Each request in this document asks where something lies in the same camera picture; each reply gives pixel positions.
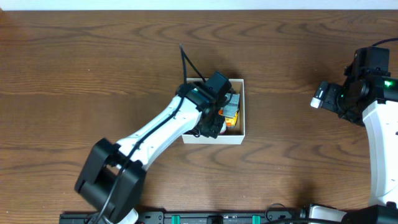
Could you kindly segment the white pink duck toy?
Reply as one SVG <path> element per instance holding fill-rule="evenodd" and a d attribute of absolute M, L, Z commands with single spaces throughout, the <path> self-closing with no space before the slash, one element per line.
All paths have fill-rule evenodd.
<path fill-rule="evenodd" d="M 226 123 L 223 123 L 221 130 L 220 130 L 220 135 L 224 134 L 226 129 L 227 129 L 227 125 L 226 125 Z"/>

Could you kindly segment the yellow grey toy truck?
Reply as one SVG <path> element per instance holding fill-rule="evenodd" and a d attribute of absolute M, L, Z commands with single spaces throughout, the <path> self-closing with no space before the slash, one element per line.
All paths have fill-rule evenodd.
<path fill-rule="evenodd" d="M 224 116 L 226 126 L 228 128 L 234 128 L 238 121 L 238 114 L 240 109 L 240 94 L 227 93 L 226 99 L 228 104 L 219 110 L 219 114 Z"/>

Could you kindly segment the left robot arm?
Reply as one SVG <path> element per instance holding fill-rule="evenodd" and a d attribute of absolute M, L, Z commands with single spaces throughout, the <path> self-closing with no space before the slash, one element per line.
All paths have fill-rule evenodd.
<path fill-rule="evenodd" d="M 97 209 L 90 223 L 135 223 L 144 180 L 150 165 L 181 135 L 217 138 L 232 87 L 215 72 L 203 82 L 185 82 L 170 104 L 135 133 L 111 143 L 99 140 L 91 149 L 75 184 L 75 191 Z"/>

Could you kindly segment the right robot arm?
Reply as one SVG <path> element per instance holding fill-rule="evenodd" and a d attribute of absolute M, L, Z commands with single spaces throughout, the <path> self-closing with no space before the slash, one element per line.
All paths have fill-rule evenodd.
<path fill-rule="evenodd" d="M 352 212 L 311 205 L 309 223 L 397 223 L 397 79 L 388 68 L 389 49 L 372 45 L 355 51 L 344 84 L 319 84 L 311 107 L 366 129 L 371 193 L 368 207 Z"/>

